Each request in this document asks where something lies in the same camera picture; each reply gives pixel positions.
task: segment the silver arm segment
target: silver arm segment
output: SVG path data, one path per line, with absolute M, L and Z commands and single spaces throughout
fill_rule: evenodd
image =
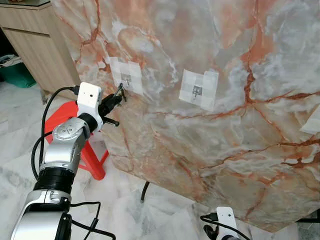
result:
M 53 141 L 49 145 L 40 171 L 49 167 L 61 167 L 77 173 L 81 150 L 90 137 L 88 124 L 77 117 L 58 125 L 52 132 Z

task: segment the white paper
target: white paper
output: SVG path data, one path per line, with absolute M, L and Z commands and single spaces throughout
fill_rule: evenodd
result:
M 301 132 L 316 134 L 320 132 L 320 105 L 314 110 L 306 123 L 300 128 Z
M 142 74 L 138 63 L 133 61 L 129 61 L 128 63 L 119 62 L 117 57 L 109 57 L 109 62 L 116 86 L 122 83 L 126 90 L 140 95 L 144 94 L 141 82 Z
M 213 111 L 219 73 L 206 71 L 203 75 L 183 70 L 179 99 L 200 106 L 207 111 Z

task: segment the green bag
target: green bag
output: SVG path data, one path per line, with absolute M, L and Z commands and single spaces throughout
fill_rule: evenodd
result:
M 36 84 L 23 62 L 12 66 L 0 67 L 0 75 L 7 83 L 19 88 L 26 89 Z

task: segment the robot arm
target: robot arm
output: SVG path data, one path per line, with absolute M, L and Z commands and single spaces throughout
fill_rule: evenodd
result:
M 216 212 L 200 216 L 204 222 L 215 224 L 215 230 L 210 225 L 204 225 L 203 230 L 211 240 L 240 240 L 238 234 L 244 239 L 250 240 L 246 235 L 237 229 L 234 212 L 231 207 L 218 206 Z
M 93 131 L 104 123 L 119 122 L 105 117 L 124 97 L 122 84 L 115 94 L 101 99 L 100 87 L 83 82 L 78 93 L 78 113 L 52 132 L 37 182 L 25 201 L 11 240 L 68 240 L 71 237 L 71 189 L 81 150 Z

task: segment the marble floor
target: marble floor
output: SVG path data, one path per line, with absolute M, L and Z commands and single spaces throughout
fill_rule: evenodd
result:
M 48 115 L 68 101 L 57 97 Z M 38 86 L 23 89 L 0 82 L 0 239 L 10 239 L 26 195 L 35 180 L 30 167 L 32 147 L 40 135 L 44 106 Z M 73 187 L 72 202 L 101 201 L 97 228 L 112 232 L 117 240 L 208 240 L 199 216 L 211 209 L 150 184 L 144 203 L 140 195 L 144 181 L 117 170 L 110 161 L 104 164 L 106 177 L 94 180 L 79 169 Z M 71 209 L 72 218 L 90 225 L 95 206 Z M 292 224 L 269 233 L 237 221 L 238 229 L 253 240 L 319 240 L 318 223 Z M 72 227 L 72 240 L 80 240 L 86 231 Z M 107 237 L 92 233 L 91 240 Z

